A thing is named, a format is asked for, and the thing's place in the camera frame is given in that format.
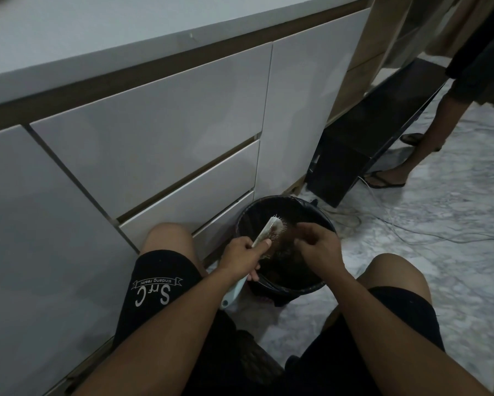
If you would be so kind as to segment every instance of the foot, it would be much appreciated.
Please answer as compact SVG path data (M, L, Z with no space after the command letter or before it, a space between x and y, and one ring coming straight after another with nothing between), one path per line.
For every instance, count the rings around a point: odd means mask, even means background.
M384 179L386 182L392 185L404 185L409 178L408 174L399 172L395 168L377 172L375 175L378 176L380 179ZM364 179L372 186L386 187L383 181L370 176L370 174L365 175Z

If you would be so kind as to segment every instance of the gray shorts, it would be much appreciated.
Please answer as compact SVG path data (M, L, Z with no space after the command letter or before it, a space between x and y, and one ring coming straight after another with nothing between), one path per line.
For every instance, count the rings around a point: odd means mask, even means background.
M494 39L461 72L448 94L455 100L478 104L494 98Z

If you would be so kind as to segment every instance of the flip-flop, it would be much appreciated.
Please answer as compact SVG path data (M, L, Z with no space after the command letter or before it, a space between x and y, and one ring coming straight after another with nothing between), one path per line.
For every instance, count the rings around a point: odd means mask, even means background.
M402 183L401 185L394 185L393 183L390 183L387 180L382 179L380 176L378 176L377 174L379 172L382 172L382 171L373 171L373 172L370 172L368 175L369 175L370 178L374 178L374 179L380 180L382 183L384 183L384 186L372 185L371 183L369 183L366 180L366 177L363 178L364 181L366 182L366 184L369 187L371 187L372 189L388 189L388 188L391 188L391 187L404 187L406 185L406 183Z
M402 135L399 140L401 140L405 145L409 146L417 146L421 142L421 139L423 138L422 133L407 133ZM441 147L436 147L434 149L435 152L438 152L441 150Z

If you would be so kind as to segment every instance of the white cable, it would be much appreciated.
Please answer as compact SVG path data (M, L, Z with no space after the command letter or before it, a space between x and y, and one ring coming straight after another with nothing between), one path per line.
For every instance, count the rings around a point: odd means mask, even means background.
M343 225L343 226L347 226L349 228L352 228L352 229L355 229L356 227L358 227L360 224L361 224L361 220L360 218L357 216L357 214L363 214L363 215L370 215L378 220L380 220L381 222L383 222L384 224L386 224L386 227L388 229L390 229L395 235L396 237L398 237L403 243L406 243L408 244L409 246L424 246L424 245L429 245L429 244L435 244L437 242L442 242L442 241L448 241L448 242L452 242L452 243L456 243L456 244L465 244L465 243L473 243L473 242L484 242L484 241L488 241L488 240L494 240L494 236L493 235L489 235L489 234L486 234L486 233L480 233L480 232L468 232L468 233L460 233L456 236L453 236L451 238L446 238L444 236L441 236L441 235L437 235L437 234L434 234L434 233L426 233L426 232L418 232L418 231L414 231L414 230L411 230L411 229L408 229L408 228L405 228L401 225L397 225L394 223L394 220L390 214L390 210L388 207L386 207L379 199L377 199L375 197L375 194L373 192L373 190L371 189L371 187L368 185L368 183L362 178L362 177L358 177L365 185L366 187L368 188L368 191L370 192L371 196L373 197L373 199L375 200L375 203L379 206L379 207L382 207L384 210L386 210L387 214L388 214L388 218L389 218L389 221L373 214L373 213L370 213L370 212L359 212L356 208L353 207L353 209L356 211L356 214L345 214L345 213L340 213L340 212L337 212L337 211L330 211L324 207L321 207L322 210L324 210L326 213L328 213L329 215L342 215L342 216L353 216L355 218L357 218L359 220L359 223L356 225L356 226L349 226L349 225L346 225L342 222L339 222L339 221L336 221L337 223ZM406 231L406 232L410 232L410 233L415 233L415 234L419 234L419 235L426 235L426 236L432 236L432 237L435 237L435 238L438 238L437 240L434 240L434 241L429 241L429 242L410 242L406 239L403 239L401 235L399 235L395 228L399 228L399 229L402 229L403 231ZM458 237L463 237L463 236L467 236L467 235L477 235L477 236L484 236L485 238L484 239L472 239L472 240L457 240Z

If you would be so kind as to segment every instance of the black shorts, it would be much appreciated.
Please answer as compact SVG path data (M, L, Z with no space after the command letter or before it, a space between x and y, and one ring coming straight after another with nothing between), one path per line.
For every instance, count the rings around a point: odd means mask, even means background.
M119 316L113 348L200 280L191 261L175 251L158 250L140 256ZM370 293L444 351L436 314L425 299L393 287L373 288ZM380 394L342 316L270 387L255 384L245 376L235 332L232 319L219 310L183 394L202 390L257 396Z

